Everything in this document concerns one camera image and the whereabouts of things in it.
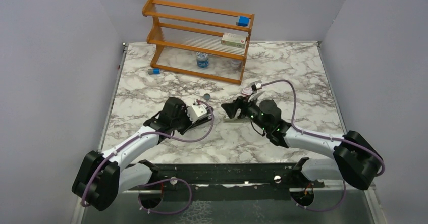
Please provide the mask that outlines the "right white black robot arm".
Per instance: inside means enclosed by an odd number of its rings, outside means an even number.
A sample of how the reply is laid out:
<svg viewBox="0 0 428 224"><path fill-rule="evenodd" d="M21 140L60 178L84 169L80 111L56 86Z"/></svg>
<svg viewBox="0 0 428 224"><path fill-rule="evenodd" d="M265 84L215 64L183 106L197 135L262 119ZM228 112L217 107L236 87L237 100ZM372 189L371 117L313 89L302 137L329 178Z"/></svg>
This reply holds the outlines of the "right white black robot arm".
<svg viewBox="0 0 428 224"><path fill-rule="evenodd" d="M285 148L299 148L325 156L306 160L291 173L292 183L304 187L310 181L344 180L359 190L367 190L382 168L383 159L368 141L356 131L344 135L328 135L305 129L298 130L282 119L282 112L273 100L257 103L239 96L221 105L231 119L247 117L259 126L269 141Z"/></svg>

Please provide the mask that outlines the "small red staples box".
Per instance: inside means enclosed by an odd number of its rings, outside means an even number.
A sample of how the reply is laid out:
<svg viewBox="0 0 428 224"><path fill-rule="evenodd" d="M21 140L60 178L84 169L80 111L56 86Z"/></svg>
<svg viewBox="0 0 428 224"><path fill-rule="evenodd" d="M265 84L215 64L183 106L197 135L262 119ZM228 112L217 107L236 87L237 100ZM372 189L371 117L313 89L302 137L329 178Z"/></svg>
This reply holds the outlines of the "small red staples box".
<svg viewBox="0 0 428 224"><path fill-rule="evenodd" d="M241 94L245 96L250 96L253 94L253 89L250 87L245 87L241 90Z"/></svg>

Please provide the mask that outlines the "blue grey small cylinder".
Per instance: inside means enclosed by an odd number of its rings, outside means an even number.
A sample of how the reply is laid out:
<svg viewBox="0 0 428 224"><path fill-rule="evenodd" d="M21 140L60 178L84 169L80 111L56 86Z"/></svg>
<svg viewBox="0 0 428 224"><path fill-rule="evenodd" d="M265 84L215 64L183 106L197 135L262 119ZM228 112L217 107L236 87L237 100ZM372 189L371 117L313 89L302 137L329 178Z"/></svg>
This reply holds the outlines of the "blue grey small cylinder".
<svg viewBox="0 0 428 224"><path fill-rule="evenodd" d="M148 73L149 75L158 75L158 74L160 74L160 73L161 73L161 70L160 70L159 68L149 68L149 69L147 70L147 73Z"/></svg>

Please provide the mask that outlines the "black stapler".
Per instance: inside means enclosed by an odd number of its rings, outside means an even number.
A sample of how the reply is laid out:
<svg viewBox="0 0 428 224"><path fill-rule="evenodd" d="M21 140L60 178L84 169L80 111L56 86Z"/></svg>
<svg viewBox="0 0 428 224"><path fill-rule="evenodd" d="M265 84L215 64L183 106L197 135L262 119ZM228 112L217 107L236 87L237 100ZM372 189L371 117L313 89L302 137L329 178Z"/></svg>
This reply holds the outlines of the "black stapler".
<svg viewBox="0 0 428 224"><path fill-rule="evenodd" d="M185 128L185 130L182 132L182 134L184 134L188 130L194 129L197 126L203 125L203 124L211 122L211 121L212 121L212 115L208 115L208 116L206 116L200 120L197 120L195 123L191 123L187 128Z"/></svg>

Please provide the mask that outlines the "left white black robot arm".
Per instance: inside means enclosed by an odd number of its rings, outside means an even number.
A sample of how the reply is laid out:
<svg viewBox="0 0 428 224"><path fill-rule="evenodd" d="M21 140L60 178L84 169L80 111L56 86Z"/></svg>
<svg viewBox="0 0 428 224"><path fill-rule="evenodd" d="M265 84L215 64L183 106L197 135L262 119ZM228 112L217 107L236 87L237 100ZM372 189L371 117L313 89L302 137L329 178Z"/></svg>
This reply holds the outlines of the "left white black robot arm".
<svg viewBox="0 0 428 224"><path fill-rule="evenodd" d="M203 140L211 133L214 118L214 109L204 101L196 100L187 105L179 98L169 97L162 110L147 119L131 137L103 152L88 152L73 182L72 193L80 197L82 207L92 206L104 211L119 193L138 185L147 189L156 187L159 176L154 166L150 163L131 166L131 162L166 139L190 143L173 133L183 135L196 126L209 123L208 131L193 142Z"/></svg>

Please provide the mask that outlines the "silver chrome stapler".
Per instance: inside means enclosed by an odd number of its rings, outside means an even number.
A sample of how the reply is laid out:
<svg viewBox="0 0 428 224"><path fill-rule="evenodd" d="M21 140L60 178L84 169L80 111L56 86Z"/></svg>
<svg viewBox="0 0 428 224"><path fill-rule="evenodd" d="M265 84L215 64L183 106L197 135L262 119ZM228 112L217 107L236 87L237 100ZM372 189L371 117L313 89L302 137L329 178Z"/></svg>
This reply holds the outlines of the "silver chrome stapler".
<svg viewBox="0 0 428 224"><path fill-rule="evenodd" d="M244 118L230 118L228 116L223 117L224 123L249 123L251 120L248 117Z"/></svg>

